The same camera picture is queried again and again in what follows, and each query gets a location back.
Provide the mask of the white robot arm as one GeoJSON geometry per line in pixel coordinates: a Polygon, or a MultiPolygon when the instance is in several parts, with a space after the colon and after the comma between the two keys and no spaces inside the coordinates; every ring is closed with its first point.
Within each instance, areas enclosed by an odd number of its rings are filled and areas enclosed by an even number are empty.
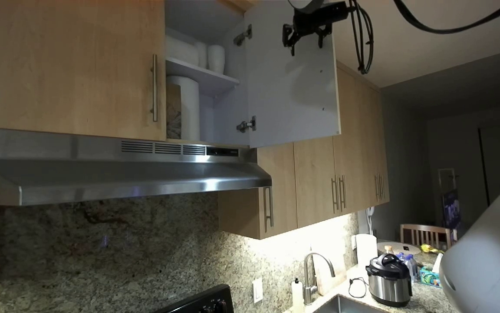
{"type": "MultiPolygon", "coordinates": [[[[294,22],[283,28],[283,45],[363,14],[356,0],[288,0],[294,22]]],[[[500,193],[443,255],[441,287],[462,313],[500,313],[500,193]]]]}

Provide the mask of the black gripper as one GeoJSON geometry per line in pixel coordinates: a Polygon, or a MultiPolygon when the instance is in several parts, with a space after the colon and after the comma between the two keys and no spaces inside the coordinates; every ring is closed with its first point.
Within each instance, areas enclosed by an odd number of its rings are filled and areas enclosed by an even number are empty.
{"type": "Polygon", "coordinates": [[[332,24],[351,14],[346,0],[288,0],[288,3],[294,8],[294,19],[292,24],[281,28],[281,41],[290,54],[295,54],[299,36],[311,33],[318,34],[318,47],[323,48],[332,34],[332,24]]]}

